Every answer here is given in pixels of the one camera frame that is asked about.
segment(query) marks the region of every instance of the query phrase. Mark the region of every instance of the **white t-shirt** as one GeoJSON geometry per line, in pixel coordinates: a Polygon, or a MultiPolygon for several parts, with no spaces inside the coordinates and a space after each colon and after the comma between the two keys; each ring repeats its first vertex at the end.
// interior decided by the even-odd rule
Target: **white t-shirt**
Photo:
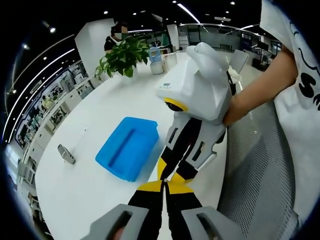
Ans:
{"type": "Polygon", "coordinates": [[[293,158],[293,210],[304,223],[320,195],[320,68],[299,30],[267,0],[262,0],[260,27],[294,54],[298,69],[295,84],[279,93],[274,104],[293,158]]]}

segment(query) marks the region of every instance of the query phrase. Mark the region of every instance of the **metal object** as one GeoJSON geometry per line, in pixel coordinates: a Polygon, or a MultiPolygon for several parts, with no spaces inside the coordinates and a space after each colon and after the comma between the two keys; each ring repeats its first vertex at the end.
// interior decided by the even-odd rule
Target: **metal object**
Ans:
{"type": "Polygon", "coordinates": [[[59,144],[58,151],[64,160],[66,160],[70,164],[75,164],[76,160],[74,156],[72,156],[71,153],[68,151],[68,149],[59,144]]]}

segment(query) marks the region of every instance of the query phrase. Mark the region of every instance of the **black hair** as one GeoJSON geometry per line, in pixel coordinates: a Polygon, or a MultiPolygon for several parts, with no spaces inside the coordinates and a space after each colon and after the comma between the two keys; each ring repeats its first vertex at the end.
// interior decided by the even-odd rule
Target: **black hair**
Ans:
{"type": "Polygon", "coordinates": [[[121,32],[121,27],[128,28],[128,25],[123,21],[117,22],[116,25],[111,27],[111,36],[114,36],[115,33],[120,33],[121,32]]]}

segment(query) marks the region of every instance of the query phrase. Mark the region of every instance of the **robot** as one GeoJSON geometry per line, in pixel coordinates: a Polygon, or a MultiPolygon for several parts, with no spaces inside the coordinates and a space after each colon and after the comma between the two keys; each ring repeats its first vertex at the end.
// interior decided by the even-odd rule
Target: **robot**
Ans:
{"type": "Polygon", "coordinates": [[[82,240],[156,240],[162,226],[164,197],[173,240],[244,239],[240,227],[213,207],[203,207],[191,181],[222,142],[232,97],[229,64],[209,45],[186,50],[190,56],[161,80],[156,95],[174,111],[174,121],[158,160],[158,180],[141,185],[128,204],[97,219],[82,240]]]}
{"type": "Polygon", "coordinates": [[[190,59],[161,80],[156,95],[174,111],[174,121],[158,160],[158,180],[176,169],[171,181],[190,182],[222,142],[232,97],[229,64],[204,42],[186,49],[190,59]]]}

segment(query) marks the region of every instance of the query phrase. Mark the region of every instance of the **person's arm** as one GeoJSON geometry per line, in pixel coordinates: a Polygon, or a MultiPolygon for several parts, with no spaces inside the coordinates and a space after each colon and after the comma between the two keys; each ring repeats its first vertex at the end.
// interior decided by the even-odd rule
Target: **person's arm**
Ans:
{"type": "Polygon", "coordinates": [[[268,69],[239,94],[232,97],[229,109],[223,118],[227,127],[247,113],[272,100],[282,90],[293,85],[298,76],[294,54],[282,46],[281,51],[268,69]]]}

